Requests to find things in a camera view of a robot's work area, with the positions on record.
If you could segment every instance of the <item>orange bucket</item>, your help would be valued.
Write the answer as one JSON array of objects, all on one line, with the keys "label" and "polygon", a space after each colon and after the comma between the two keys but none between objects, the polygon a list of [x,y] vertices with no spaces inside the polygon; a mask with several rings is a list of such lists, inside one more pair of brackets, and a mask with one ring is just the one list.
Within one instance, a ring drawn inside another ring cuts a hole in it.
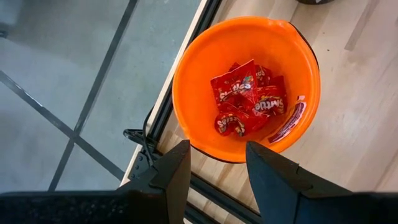
[{"label": "orange bucket", "polygon": [[[245,137],[222,136],[214,127],[218,109],[210,80],[251,59],[284,76],[288,112]],[[312,49],[292,24],[240,17],[209,28],[189,45],[172,89],[175,114],[193,147],[222,161],[246,162],[249,140],[282,152],[300,138],[317,112],[320,76]]]}]

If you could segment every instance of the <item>concrete floor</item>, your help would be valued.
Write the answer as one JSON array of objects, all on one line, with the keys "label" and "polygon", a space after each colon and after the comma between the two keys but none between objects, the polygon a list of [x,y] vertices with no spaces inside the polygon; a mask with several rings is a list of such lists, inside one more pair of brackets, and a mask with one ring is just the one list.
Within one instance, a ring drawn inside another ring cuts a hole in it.
[{"label": "concrete floor", "polygon": [[[199,0],[139,1],[81,137],[126,170]],[[0,70],[73,129],[128,0],[24,1],[0,39]],[[0,84],[0,192],[47,190],[68,137]],[[119,180],[75,145],[57,190],[115,189]]]}]

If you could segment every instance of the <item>wooden floor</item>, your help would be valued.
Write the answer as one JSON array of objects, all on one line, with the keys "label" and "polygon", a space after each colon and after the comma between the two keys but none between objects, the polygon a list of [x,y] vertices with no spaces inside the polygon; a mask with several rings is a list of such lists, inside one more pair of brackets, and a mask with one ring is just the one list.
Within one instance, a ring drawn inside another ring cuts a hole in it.
[{"label": "wooden floor", "polygon": [[[398,191],[398,1],[224,1],[219,21],[264,16],[291,21],[318,58],[322,96],[307,132],[282,153],[353,191]],[[160,143],[185,137],[172,114]],[[192,171],[257,210],[245,164],[226,164],[192,149]],[[188,201],[221,223],[239,223],[193,190]]]}]

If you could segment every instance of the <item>grey floor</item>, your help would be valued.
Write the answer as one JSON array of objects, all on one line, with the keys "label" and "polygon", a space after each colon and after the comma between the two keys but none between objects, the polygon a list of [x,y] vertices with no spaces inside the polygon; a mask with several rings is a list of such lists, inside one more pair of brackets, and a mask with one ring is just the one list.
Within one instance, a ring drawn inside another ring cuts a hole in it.
[{"label": "grey floor", "polygon": [[68,133],[78,124],[128,3],[23,1],[15,26],[0,39],[0,192],[48,190],[50,183],[56,190],[119,185],[115,173],[126,170],[136,146],[122,131],[142,126],[199,0],[138,1],[80,133],[84,144],[71,140],[69,154]]}]

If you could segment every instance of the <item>black metal frame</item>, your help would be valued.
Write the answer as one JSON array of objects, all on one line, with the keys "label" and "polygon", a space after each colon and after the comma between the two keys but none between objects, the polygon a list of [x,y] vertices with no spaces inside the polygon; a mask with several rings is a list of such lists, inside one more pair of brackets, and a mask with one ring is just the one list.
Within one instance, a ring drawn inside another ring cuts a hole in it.
[{"label": "black metal frame", "polygon": [[[218,11],[221,2],[222,0],[209,0],[206,3],[205,8],[198,20],[198,23],[195,27],[195,30],[193,31],[193,34],[188,44],[190,44],[199,34],[201,34],[204,30],[211,26],[211,23],[213,22],[213,19]],[[160,141],[163,130],[167,124],[167,121],[169,120],[172,111],[172,82],[170,82],[162,103],[160,104],[160,108],[152,123],[152,127],[147,135],[148,142]],[[161,153],[155,148],[156,144],[153,144],[153,146],[154,147],[148,147],[150,153],[155,156],[161,155]],[[130,171],[130,179],[135,178],[136,175],[139,175],[139,173],[142,172],[142,158],[145,157],[146,159],[148,159],[145,154],[139,152],[139,156],[136,157],[136,161],[134,161],[133,167]],[[205,181],[193,172],[191,173],[190,187],[196,190],[198,193],[202,194],[207,199],[217,204],[218,206],[220,206],[221,208],[225,209],[230,214],[234,215],[236,218],[242,220],[244,223],[262,222],[260,214],[242,204],[241,202],[237,201],[235,198],[229,196],[221,189]],[[187,203],[187,207],[185,209],[185,218],[187,218],[192,223],[217,223],[217,221],[209,217],[203,211],[195,208],[195,206],[190,204],[189,202]]]}]

